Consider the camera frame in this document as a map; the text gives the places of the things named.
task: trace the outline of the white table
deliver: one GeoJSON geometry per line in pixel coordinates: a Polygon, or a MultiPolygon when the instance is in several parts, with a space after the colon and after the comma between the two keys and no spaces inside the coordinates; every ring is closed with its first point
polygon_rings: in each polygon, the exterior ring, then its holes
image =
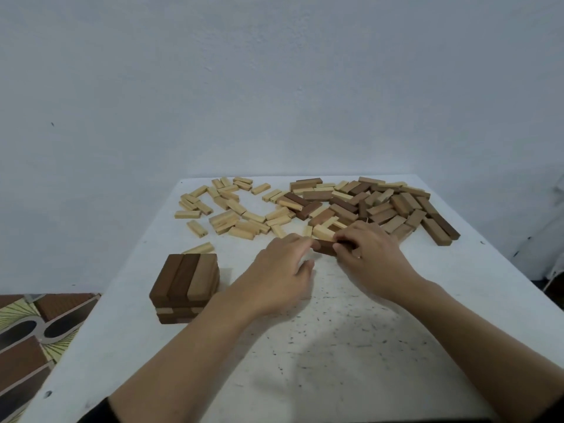
{"type": "MultiPolygon", "coordinates": [[[[403,180],[429,190],[415,175],[365,176],[403,180]]],[[[290,181],[299,178],[255,177],[254,181],[287,189],[290,181]]],[[[323,179],[338,182],[356,177],[323,179]]],[[[217,236],[211,228],[208,236],[195,238],[186,220],[173,219],[173,212],[179,209],[181,194],[202,184],[211,184],[211,178],[185,179],[176,185],[21,423],[74,423],[184,327],[160,325],[148,298],[168,254],[211,241],[224,286],[273,238],[269,234],[245,241],[228,234],[217,236]],[[44,398],[49,390],[53,393],[44,398]]],[[[259,196],[245,191],[239,195],[252,212],[265,214],[274,208],[259,196]]],[[[214,214],[221,211],[207,194],[202,199],[214,214]]],[[[462,237],[450,247],[438,247],[419,227],[402,244],[415,269],[490,322],[564,365],[564,313],[435,193],[432,203],[462,237]]],[[[210,227],[206,219],[201,223],[210,227]]],[[[294,219],[284,228],[301,233],[303,225],[294,219]]],[[[258,321],[245,332],[224,366],[224,383],[218,383],[202,421],[362,422],[493,415],[415,319],[363,295],[332,257],[315,256],[310,302],[303,301],[288,315],[258,321]]]]}

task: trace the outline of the white wall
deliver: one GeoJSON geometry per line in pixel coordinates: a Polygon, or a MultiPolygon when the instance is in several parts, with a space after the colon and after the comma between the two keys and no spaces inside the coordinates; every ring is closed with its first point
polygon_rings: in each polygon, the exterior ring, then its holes
{"type": "MultiPolygon", "coordinates": [[[[511,257],[563,210],[563,16],[562,0],[2,0],[0,292],[102,291],[188,176],[417,173],[511,257]]],[[[555,226],[516,260],[526,275],[564,248],[555,226]]]]}

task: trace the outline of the patterned floor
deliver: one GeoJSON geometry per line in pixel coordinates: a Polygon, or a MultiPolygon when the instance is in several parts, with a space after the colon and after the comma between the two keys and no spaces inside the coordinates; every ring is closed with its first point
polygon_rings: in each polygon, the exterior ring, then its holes
{"type": "Polygon", "coordinates": [[[0,296],[0,423],[16,423],[100,295],[0,296]]]}

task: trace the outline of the hand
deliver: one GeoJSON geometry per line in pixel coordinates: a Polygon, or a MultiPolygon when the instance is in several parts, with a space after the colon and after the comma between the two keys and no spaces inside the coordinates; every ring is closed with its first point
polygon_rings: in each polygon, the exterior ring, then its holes
{"type": "Polygon", "coordinates": [[[411,267],[398,242],[377,224],[355,221],[335,233],[335,240],[348,240],[358,248],[351,252],[334,244],[337,260],[371,293],[403,305],[427,281],[411,267]]]}
{"type": "Polygon", "coordinates": [[[314,261],[298,265],[309,248],[317,247],[318,242],[298,234],[272,240],[226,293],[248,306],[254,317],[280,313],[309,290],[314,261]]]}

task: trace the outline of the forearm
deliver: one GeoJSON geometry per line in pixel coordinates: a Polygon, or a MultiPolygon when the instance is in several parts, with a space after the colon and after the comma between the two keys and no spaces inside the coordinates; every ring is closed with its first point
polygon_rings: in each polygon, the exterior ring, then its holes
{"type": "Polygon", "coordinates": [[[497,413],[529,422],[564,394],[564,370],[426,283],[404,303],[441,343],[497,413]]]}
{"type": "Polygon", "coordinates": [[[117,389],[109,401],[123,423],[185,422],[206,396],[252,316],[220,293],[117,389]]]}

